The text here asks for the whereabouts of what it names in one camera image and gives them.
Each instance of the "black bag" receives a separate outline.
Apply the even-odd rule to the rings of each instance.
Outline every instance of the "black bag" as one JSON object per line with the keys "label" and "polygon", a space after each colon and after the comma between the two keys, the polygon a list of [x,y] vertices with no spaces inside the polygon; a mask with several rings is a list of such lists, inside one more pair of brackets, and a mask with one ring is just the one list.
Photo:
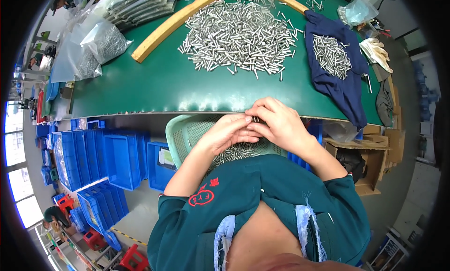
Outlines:
{"label": "black bag", "polygon": [[360,178],[367,175],[367,166],[364,169],[365,161],[357,149],[338,148],[336,159],[342,164],[348,173],[353,174],[353,182],[357,183]]}

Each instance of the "hand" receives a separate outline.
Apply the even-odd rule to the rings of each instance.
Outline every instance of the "hand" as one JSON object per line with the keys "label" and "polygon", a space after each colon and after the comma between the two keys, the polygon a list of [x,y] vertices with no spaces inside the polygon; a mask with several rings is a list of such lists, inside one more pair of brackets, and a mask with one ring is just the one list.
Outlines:
{"label": "hand", "polygon": [[256,143],[260,133],[247,130],[251,116],[244,114],[224,115],[199,140],[197,145],[205,147],[214,155],[218,155],[233,144],[240,142]]}
{"label": "hand", "polygon": [[259,116],[267,123],[252,122],[247,126],[248,130],[262,134],[270,142],[301,158],[308,155],[317,144],[316,138],[308,133],[298,113],[277,99],[259,99],[245,114]]}

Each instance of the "person's right hand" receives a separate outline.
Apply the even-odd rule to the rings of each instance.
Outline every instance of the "person's right hand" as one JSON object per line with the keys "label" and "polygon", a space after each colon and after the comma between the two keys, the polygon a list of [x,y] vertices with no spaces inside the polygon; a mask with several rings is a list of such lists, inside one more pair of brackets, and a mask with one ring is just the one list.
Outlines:
{"label": "person's right hand", "polygon": [[248,130],[255,131],[266,137],[270,142],[303,158],[314,150],[317,140],[308,133],[297,111],[285,106],[277,99],[266,97],[259,99],[246,115],[259,116],[267,123],[252,122]]}

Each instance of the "person's left hand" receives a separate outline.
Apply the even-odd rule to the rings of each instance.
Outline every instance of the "person's left hand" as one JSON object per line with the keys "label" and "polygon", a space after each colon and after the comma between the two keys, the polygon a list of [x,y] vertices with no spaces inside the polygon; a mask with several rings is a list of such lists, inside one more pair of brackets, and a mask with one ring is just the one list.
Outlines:
{"label": "person's left hand", "polygon": [[205,147],[214,155],[219,155],[233,144],[240,142],[256,143],[261,134],[247,130],[251,116],[245,114],[224,115],[199,140],[197,145]]}

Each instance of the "green workbench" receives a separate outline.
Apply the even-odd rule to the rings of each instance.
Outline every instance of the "green workbench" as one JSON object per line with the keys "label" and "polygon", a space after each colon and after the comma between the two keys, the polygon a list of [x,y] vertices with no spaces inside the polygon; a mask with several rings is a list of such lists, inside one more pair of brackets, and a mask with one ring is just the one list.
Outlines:
{"label": "green workbench", "polygon": [[[176,11],[190,1],[178,1]],[[307,0],[298,0],[306,4]],[[337,7],[345,6],[344,0],[323,0],[323,15],[337,19]],[[294,27],[304,29],[306,18],[289,6],[276,3],[274,15],[281,10],[291,19]],[[189,32],[179,27],[168,36],[150,55],[138,63],[132,59],[132,52],[138,45],[168,17],[152,21],[125,33],[134,43],[127,51],[103,65],[103,75],[75,83],[71,115],[66,114],[68,99],[55,99],[50,119],[53,121],[136,112],[243,112],[256,99],[272,96],[294,108],[301,116],[346,120],[346,116],[328,97],[317,92],[311,83],[311,71],[307,61],[305,43],[302,38],[296,42],[294,58],[286,58],[283,81],[279,75],[269,76],[238,69],[234,76],[224,66],[212,72],[194,70],[194,64],[181,54],[177,47]],[[375,99],[379,83],[370,67],[372,93],[368,84],[362,84],[362,103],[367,121],[381,125]]]}

